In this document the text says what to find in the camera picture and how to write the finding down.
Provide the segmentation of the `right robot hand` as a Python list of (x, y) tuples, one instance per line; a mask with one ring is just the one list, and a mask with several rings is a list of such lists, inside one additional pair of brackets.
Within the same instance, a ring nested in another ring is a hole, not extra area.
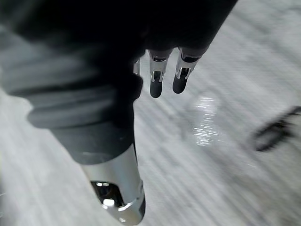
[(179, 49), (174, 93), (236, 5), (234, 0), (3, 0), (3, 90), (32, 105), (29, 122), (49, 130), (84, 171), (107, 213), (125, 226), (145, 215), (134, 102), (149, 54), (158, 98), (168, 59)]

